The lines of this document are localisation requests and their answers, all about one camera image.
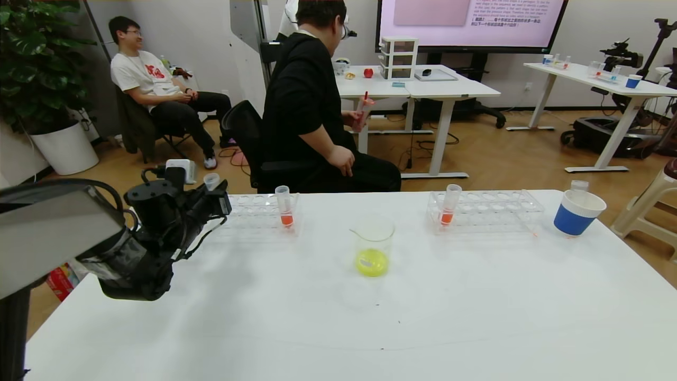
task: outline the stool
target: stool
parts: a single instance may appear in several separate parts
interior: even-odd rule
[[[677,191],[677,159],[672,159],[663,171],[658,173],[656,179],[644,193],[630,200],[625,210],[621,212],[621,215],[611,225],[611,231],[619,237],[625,238],[631,231],[639,230],[660,239],[675,249],[671,261],[677,264],[677,233],[673,233],[645,220],[646,214],[654,205],[665,212],[677,216],[677,208],[659,201],[664,194],[671,191]]]

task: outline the white plant pot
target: white plant pot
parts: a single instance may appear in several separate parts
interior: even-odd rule
[[[59,175],[71,175],[92,168],[99,163],[80,122],[43,135],[31,135],[45,159]]]

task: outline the monitor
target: monitor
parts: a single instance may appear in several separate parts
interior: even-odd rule
[[[550,53],[569,0],[378,0],[381,37],[421,52]]]

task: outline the hand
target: hand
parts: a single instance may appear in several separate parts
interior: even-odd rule
[[[353,124],[355,124],[356,121],[359,121],[360,118],[362,118],[362,115],[364,115],[364,111],[341,111],[341,116],[343,117],[343,125],[348,125],[351,128],[353,127]],[[360,132],[362,128],[358,129],[353,129],[355,132]]]
[[[196,91],[193,90],[193,89],[189,89],[189,90],[188,90],[187,92],[185,92],[185,93],[188,94],[188,95],[190,95],[191,97],[193,97],[193,100],[197,100],[197,99],[198,99],[198,92],[196,92]]]
[[[176,94],[174,94],[170,97],[171,97],[171,100],[173,100],[174,102],[179,102],[179,103],[188,103],[193,99],[193,97],[191,97],[190,95],[188,95],[186,93],[176,93]]]
[[[339,168],[344,176],[353,177],[353,164],[355,155],[345,147],[334,146],[332,152],[327,157],[329,164]]]

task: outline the green leaves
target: green leaves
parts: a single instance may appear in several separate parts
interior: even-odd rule
[[[28,83],[35,78],[38,73],[38,68],[31,65],[20,65],[13,68],[9,72],[9,76],[17,82]]]
[[[3,97],[9,98],[11,96],[16,95],[20,91],[21,91],[21,86],[13,84],[13,83],[10,83],[10,84],[7,84],[7,85],[5,85],[5,84],[0,85],[0,94]]]
[[[47,38],[38,31],[30,32],[27,35],[15,35],[7,32],[9,47],[22,56],[34,56],[42,52],[47,46]]]
[[[20,117],[29,117],[35,111],[37,111],[38,105],[35,103],[22,103],[19,104],[14,110],[16,111],[17,114],[19,114]]]
[[[8,5],[0,6],[0,25],[4,25],[12,15],[12,10]]]
[[[40,72],[38,73],[38,80],[42,86],[52,90],[65,89],[68,85],[67,75]]]
[[[54,44],[54,45],[65,46],[65,47],[76,47],[76,46],[81,45],[78,41],[75,41],[74,39],[64,39],[64,38],[61,38],[61,37],[50,38],[49,42]]]
[[[71,63],[59,56],[50,56],[49,61],[47,62],[47,67],[54,71],[62,71],[66,73],[72,73],[74,71],[73,65]]]
[[[74,51],[94,41],[75,38],[64,19],[79,1],[2,1],[0,5],[0,110],[14,131],[58,131],[66,108],[87,109],[85,57]]]
[[[64,101],[61,99],[61,97],[59,97],[59,94],[53,93],[53,92],[45,92],[45,93],[41,94],[40,101],[43,104],[46,104],[49,107],[52,107],[56,110],[59,110],[62,107],[66,106],[64,104]]]

